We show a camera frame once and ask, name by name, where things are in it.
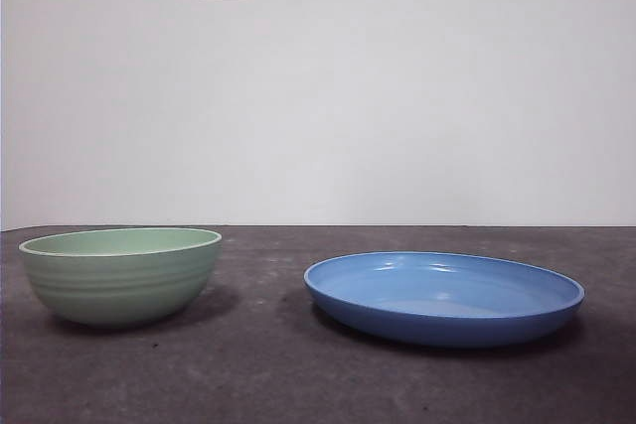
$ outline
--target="plate rim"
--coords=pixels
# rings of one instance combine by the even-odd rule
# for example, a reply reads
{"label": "plate rim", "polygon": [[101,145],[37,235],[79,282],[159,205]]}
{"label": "plate rim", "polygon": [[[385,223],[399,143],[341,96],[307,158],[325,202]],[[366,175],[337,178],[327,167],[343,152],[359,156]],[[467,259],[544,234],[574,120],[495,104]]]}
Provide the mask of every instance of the plate rim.
{"label": "plate rim", "polygon": [[[479,258],[479,259],[486,259],[486,260],[494,260],[497,262],[505,262],[505,263],[509,263],[509,264],[514,264],[514,265],[521,265],[524,267],[530,267],[530,268],[534,268],[540,272],[543,273],[548,273],[551,274],[555,277],[561,278],[567,282],[569,282],[571,285],[574,286],[574,288],[576,288],[576,290],[578,291],[578,293],[576,294],[576,297],[574,297],[573,299],[564,302],[564,305],[561,305],[559,307],[553,308],[553,309],[547,309],[544,311],[540,311],[540,312],[527,312],[527,313],[510,313],[510,314],[505,314],[505,315],[488,315],[488,316],[470,316],[470,315],[447,315],[447,314],[434,314],[434,313],[418,313],[418,312],[406,312],[406,311],[399,311],[399,310],[390,310],[387,308],[381,308],[381,307],[374,307],[368,304],[364,304],[364,303],[360,303],[360,302],[356,302],[354,300],[346,300],[346,299],[342,299],[339,297],[336,297],[334,295],[325,293],[324,291],[320,290],[320,288],[318,288],[315,283],[313,283],[311,281],[311,279],[309,278],[309,274],[311,273],[312,270],[314,270],[315,268],[322,266],[326,263],[332,262],[332,261],[336,261],[336,260],[340,260],[343,258],[348,258],[348,257],[356,257],[356,256],[361,256],[361,255],[397,255],[397,254],[409,254],[409,255],[444,255],[444,256],[458,256],[458,257],[469,257],[469,258]],[[564,310],[568,310],[574,306],[578,306],[580,305],[580,303],[583,301],[583,299],[585,298],[585,289],[583,288],[583,286],[578,283],[576,280],[563,275],[561,273],[555,272],[553,270],[549,270],[547,268],[543,268],[543,267],[539,267],[537,265],[531,265],[530,263],[524,263],[524,262],[518,262],[515,260],[508,260],[505,258],[496,258],[496,257],[488,257],[488,256],[484,256],[484,255],[473,255],[473,254],[468,254],[468,253],[455,253],[455,252],[439,252],[439,251],[422,251],[422,250],[385,250],[385,251],[373,251],[373,252],[359,252],[359,253],[350,253],[350,254],[345,254],[345,255],[339,255],[336,257],[331,257],[331,258],[327,258],[325,260],[321,260],[319,262],[314,263],[313,265],[309,266],[306,270],[305,273],[303,274],[303,278],[305,281],[305,285],[315,291],[316,293],[319,293],[323,296],[329,297],[333,300],[337,300],[341,303],[346,303],[349,305],[353,305],[356,307],[362,307],[368,310],[373,310],[376,312],[383,312],[383,313],[391,313],[391,314],[397,314],[397,315],[409,315],[409,316],[413,316],[413,317],[420,317],[420,318],[439,318],[439,319],[453,319],[453,320],[507,320],[507,319],[515,319],[515,318],[530,318],[530,317],[537,317],[537,316],[542,316],[542,315],[549,315],[551,313],[557,313],[557,312],[562,312]]]}

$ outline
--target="ridged bowl exterior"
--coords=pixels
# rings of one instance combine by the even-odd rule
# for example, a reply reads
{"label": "ridged bowl exterior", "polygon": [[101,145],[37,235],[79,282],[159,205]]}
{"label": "ridged bowl exterior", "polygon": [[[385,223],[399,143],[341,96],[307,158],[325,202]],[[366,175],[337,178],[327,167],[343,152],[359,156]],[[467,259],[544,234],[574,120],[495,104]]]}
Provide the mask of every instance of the ridged bowl exterior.
{"label": "ridged bowl exterior", "polygon": [[114,256],[22,251],[36,296],[56,315],[99,327],[152,322],[184,308],[206,286],[219,241],[182,250]]}

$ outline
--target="plate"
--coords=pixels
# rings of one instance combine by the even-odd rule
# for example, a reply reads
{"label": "plate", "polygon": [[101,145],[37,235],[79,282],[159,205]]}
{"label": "plate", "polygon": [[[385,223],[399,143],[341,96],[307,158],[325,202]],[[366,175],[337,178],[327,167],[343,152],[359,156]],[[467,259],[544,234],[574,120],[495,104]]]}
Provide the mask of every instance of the plate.
{"label": "plate", "polygon": [[527,342],[572,318],[584,290],[525,263],[439,252],[331,258],[305,272],[316,304],[337,321],[401,342],[488,348]]}

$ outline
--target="gray table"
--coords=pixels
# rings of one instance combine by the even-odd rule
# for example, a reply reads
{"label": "gray table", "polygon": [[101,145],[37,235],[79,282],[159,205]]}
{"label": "gray table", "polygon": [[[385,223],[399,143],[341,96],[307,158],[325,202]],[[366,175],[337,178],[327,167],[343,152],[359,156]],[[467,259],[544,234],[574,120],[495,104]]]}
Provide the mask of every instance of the gray table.
{"label": "gray table", "polygon": [[[2,234],[4,424],[636,423],[636,228],[209,227],[214,280],[125,333],[53,318]],[[371,338],[312,306],[303,270],[369,250],[527,261],[580,281],[578,318],[537,342],[445,351]]]}

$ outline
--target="white wall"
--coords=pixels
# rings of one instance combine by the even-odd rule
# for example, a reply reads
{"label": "white wall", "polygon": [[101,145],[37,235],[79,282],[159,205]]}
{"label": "white wall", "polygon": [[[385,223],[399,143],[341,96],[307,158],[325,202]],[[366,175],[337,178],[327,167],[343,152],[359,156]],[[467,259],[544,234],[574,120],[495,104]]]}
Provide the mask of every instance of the white wall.
{"label": "white wall", "polygon": [[3,226],[636,224],[636,0],[3,0]]}

